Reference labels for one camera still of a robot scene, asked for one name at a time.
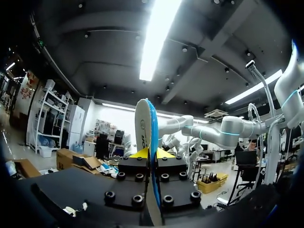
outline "fluorescent light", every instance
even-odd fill
[[[168,118],[176,118],[178,117],[177,115],[168,115],[168,114],[163,114],[163,113],[156,113],[157,116],[162,116],[162,117],[168,117]]]
[[[106,106],[106,107],[110,107],[110,108],[117,108],[117,109],[123,109],[123,110],[135,112],[135,108],[128,108],[128,107],[118,106],[118,105],[114,105],[114,104],[107,104],[107,103],[102,103],[102,105]],[[169,114],[163,114],[163,113],[156,113],[156,115],[161,116],[161,117],[167,117],[167,118],[179,117],[177,115],[169,115]],[[207,120],[193,120],[193,121],[198,122],[198,123],[203,123],[203,124],[209,123],[209,121],[207,121]]]
[[[155,0],[142,51],[140,80],[151,81],[181,0]]]
[[[277,80],[280,76],[282,76],[282,70],[278,70],[276,73],[274,73],[273,75],[271,75],[270,77],[265,79],[265,81],[266,81],[267,84],[270,84],[273,81]],[[259,84],[257,84],[254,87],[248,89],[247,91],[233,97],[230,100],[227,100],[225,103],[228,104],[228,105],[233,104],[236,101],[239,101],[239,100],[243,99],[244,97],[246,97],[250,94],[253,94],[254,92],[256,92],[257,90],[259,90],[261,88],[263,88],[263,83],[260,82]]]
[[[9,65],[9,67],[8,68],[6,68],[6,71],[8,71],[9,69],[11,69],[14,65],[15,65],[16,63],[15,62],[13,62],[11,65]]]
[[[118,105],[113,105],[113,104],[106,104],[102,103],[103,106],[111,107],[111,108],[118,108],[118,109],[123,109],[127,111],[132,111],[135,112],[135,108],[128,108],[128,107],[123,107],[123,106],[118,106]],[[162,114],[162,113],[156,113],[157,116],[162,116],[162,117],[168,117],[168,118],[175,118],[175,115],[168,115],[168,114]]]
[[[209,121],[207,120],[193,120],[194,122],[202,123],[202,124],[207,124]]]
[[[135,108],[128,108],[128,107],[123,107],[123,106],[118,106],[118,105],[113,105],[113,104],[106,104],[106,103],[102,103],[102,105],[107,106],[107,107],[111,107],[111,108],[118,108],[118,109],[123,109],[123,110],[135,112]]]

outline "yellow crate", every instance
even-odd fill
[[[198,185],[198,189],[201,190],[201,192],[204,193],[204,194],[208,194],[210,192],[213,192],[220,187],[220,182],[219,181],[211,182],[209,184],[206,184],[206,183],[201,182],[201,181],[198,180],[196,183]]]

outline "ceiling beam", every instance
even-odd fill
[[[257,3],[254,0],[243,0],[215,37],[212,40],[205,39],[203,41],[202,45],[205,50],[200,54],[199,58],[209,60],[216,54],[256,7]],[[162,104],[167,104],[189,81],[197,77],[197,72],[201,72],[205,65],[206,62],[194,61],[175,87],[164,96]]]

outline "office chair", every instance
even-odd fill
[[[237,185],[237,189],[239,188],[239,186],[243,186],[240,190],[238,190],[237,196],[241,191],[253,188],[258,172],[258,167],[244,167],[242,169],[243,169],[241,173],[242,181],[248,181],[248,183]]]

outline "white cabinet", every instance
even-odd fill
[[[95,151],[95,142],[88,142],[85,141],[84,143],[84,154],[88,156],[94,156],[94,151]]]

